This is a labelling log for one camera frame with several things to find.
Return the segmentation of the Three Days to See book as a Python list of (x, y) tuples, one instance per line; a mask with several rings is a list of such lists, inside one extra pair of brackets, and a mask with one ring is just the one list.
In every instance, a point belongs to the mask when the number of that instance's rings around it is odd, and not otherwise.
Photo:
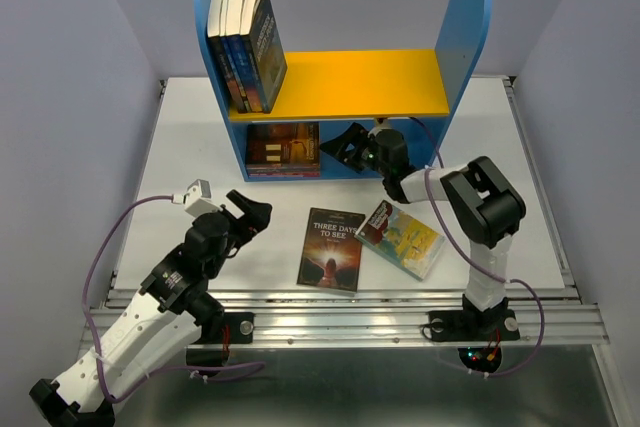
[(311, 208), (297, 284), (354, 295), (362, 254), (362, 244), (355, 234), (364, 219), (361, 213)]

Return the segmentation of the blue and yellow bookshelf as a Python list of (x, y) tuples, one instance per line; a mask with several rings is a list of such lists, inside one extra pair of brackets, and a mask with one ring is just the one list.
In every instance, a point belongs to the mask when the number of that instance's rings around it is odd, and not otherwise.
[(211, 0), (193, 0), (201, 56), (243, 178), (288, 180), (288, 175), (246, 169), (248, 128), (273, 123), (319, 125), (321, 141), (354, 119), (371, 127), (389, 118), (408, 143), (411, 159), (436, 159), (484, 48), (492, 0), (449, 0), (436, 45), (417, 50), (288, 52), (284, 85), (269, 113), (238, 112), (231, 100), (206, 24)]

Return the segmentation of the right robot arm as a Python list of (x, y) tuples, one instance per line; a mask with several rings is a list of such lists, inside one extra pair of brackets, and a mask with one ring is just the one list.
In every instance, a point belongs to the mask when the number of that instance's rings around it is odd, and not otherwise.
[(460, 310), (451, 316), (428, 314), (432, 339), (449, 340), (459, 333), (467, 340), (504, 326), (509, 316), (507, 256), (526, 206), (489, 157), (453, 168), (418, 168), (409, 159), (403, 134), (386, 120), (371, 130), (353, 123), (339, 136), (322, 142), (319, 149), (354, 172), (379, 174), (388, 197), (398, 203), (449, 203), (469, 240), (469, 254), (452, 245), (469, 264), (469, 279)]

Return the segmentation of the upright blue orange book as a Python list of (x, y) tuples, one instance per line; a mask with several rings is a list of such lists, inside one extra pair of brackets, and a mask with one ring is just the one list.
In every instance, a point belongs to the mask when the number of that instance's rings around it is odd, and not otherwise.
[(240, 21), (240, 39), (243, 47), (242, 54), (242, 83), (249, 102), (248, 110), (255, 113), (262, 112), (262, 102), (257, 85), (255, 59), (250, 40), (250, 30), (257, 0), (244, 0)]

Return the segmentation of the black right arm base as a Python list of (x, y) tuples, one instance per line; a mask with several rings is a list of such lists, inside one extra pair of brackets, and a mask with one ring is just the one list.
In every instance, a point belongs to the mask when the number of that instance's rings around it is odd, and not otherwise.
[(471, 346), (489, 341), (517, 341), (521, 338), (512, 310), (485, 315), (470, 310), (433, 310), (420, 326), (421, 334), (436, 343)]

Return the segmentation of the Huckleberry Finn paperback book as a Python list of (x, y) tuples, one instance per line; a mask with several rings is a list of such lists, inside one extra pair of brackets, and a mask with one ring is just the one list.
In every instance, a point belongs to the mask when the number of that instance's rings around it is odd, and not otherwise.
[(355, 237), (419, 281), (427, 277), (445, 245), (443, 235), (385, 200), (364, 220)]

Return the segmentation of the dark orange cover book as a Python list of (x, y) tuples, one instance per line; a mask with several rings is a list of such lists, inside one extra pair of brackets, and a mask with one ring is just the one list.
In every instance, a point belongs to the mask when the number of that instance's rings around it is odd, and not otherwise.
[(248, 168), (320, 167), (319, 123), (256, 123), (247, 127)]

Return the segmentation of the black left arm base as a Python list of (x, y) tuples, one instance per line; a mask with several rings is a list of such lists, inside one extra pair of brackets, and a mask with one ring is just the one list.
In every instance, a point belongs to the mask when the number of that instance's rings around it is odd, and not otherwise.
[(255, 314), (225, 313), (202, 328), (200, 337), (186, 351), (186, 364), (191, 367), (224, 367), (229, 363), (232, 345), (253, 342)]

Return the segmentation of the upright book on shelf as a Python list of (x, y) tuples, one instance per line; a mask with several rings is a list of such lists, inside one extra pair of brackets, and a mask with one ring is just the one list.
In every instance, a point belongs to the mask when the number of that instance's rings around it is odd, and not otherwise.
[(223, 39), (230, 51), (234, 75), (242, 99), (242, 107), (238, 110), (241, 113), (249, 113), (251, 103), (248, 94), (248, 64), (240, 36), (243, 5), (244, 0), (222, 0), (221, 27), (224, 33)]
[(211, 0), (207, 22), (207, 37), (208, 42), (213, 49), (214, 60), (226, 86), (229, 105), (231, 107), (235, 107), (239, 91), (222, 38), (221, 11), (222, 0)]

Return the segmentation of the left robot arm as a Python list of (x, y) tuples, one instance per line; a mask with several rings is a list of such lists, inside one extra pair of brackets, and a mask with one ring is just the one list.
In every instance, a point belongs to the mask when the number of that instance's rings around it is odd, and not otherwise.
[(251, 342), (254, 316), (226, 313), (208, 284), (269, 226), (272, 207), (236, 190), (226, 197), (241, 216), (215, 205), (202, 180), (169, 197), (193, 218), (183, 241), (153, 267), (106, 332), (98, 333), (85, 308), (91, 347), (56, 378), (41, 379), (31, 388), (30, 398), (50, 425), (114, 425), (116, 405), (152, 377), (170, 371), (168, 361), (194, 343), (217, 343), (220, 351), (202, 365), (185, 366), (192, 377), (230, 381), (233, 371), (246, 377), (264, 368), (262, 362), (229, 364), (231, 343)]

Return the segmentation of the pink spine Roald Dahl book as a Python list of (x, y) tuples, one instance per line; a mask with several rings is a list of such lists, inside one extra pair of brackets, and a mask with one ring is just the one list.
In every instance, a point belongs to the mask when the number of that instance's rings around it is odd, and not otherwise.
[(282, 168), (261, 168), (248, 169), (247, 176), (249, 178), (258, 177), (319, 177), (320, 169), (282, 169)]

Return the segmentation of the Nineteen Eighty-Four book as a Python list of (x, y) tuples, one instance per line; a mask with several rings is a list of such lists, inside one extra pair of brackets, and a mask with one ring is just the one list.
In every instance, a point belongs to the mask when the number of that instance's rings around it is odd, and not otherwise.
[(256, 0), (249, 40), (262, 112), (269, 114), (283, 85), (287, 63), (271, 0)]

